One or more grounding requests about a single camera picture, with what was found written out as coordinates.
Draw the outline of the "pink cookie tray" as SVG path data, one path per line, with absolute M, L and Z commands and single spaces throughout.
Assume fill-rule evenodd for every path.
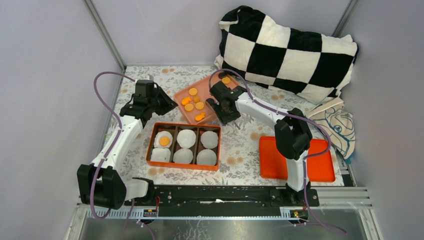
M 219 125 L 219 123 L 214 123 L 214 121 L 217 120 L 217 116 L 206 103 L 208 98 L 215 100 L 215 98 L 210 94 L 209 79 L 210 75 L 184 87 L 174 95 L 174 101 L 178 104 L 178 109 L 180 110 L 185 120 L 191 125 Z M 198 110 L 195 108 L 196 103 L 193 102 L 193 96 L 189 95 L 190 88 L 196 88 L 198 90 L 197 96 L 200 97 L 200 102 L 205 104 L 204 109 Z M 190 112 L 185 111 L 184 106 L 181 104 L 182 99 L 186 97 L 191 97 L 192 101 L 190 103 L 194 105 L 194 110 Z M 205 118 L 199 122 L 196 122 L 195 116 L 199 113 L 205 113 Z

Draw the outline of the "orange cookie box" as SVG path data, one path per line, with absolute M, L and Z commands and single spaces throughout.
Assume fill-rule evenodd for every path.
M 217 171 L 220 143 L 219 126 L 158 122 L 146 161 L 154 167 Z

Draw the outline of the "orange box lid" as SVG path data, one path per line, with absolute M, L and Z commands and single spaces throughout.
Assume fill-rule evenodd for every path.
M 286 159 L 277 150 L 274 136 L 259 139 L 260 176 L 265 179 L 288 179 Z M 332 183 L 336 180 L 331 152 L 307 160 L 307 174 L 311 182 Z

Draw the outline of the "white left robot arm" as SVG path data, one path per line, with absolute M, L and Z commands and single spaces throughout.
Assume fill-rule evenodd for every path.
M 148 206 L 155 200 L 153 181 L 142 177 L 125 180 L 121 167 L 136 136 L 153 114 L 163 116 L 177 107 L 152 80 L 138 80 L 135 92 L 119 112 L 119 122 L 109 141 L 90 164 L 77 170 L 81 202 L 118 210 L 124 202 L 137 199 Z

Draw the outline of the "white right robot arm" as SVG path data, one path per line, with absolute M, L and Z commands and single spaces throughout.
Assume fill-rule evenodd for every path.
M 307 156 L 312 133 L 299 109 L 286 110 L 265 102 L 242 86 L 231 89 L 223 82 L 215 83 L 209 89 L 212 98 L 207 103 L 215 112 L 222 125 L 237 120 L 246 114 L 273 128 L 275 145 L 285 158 L 287 166 L 287 201 L 293 206 L 301 205 L 306 199 L 310 181 L 307 174 Z

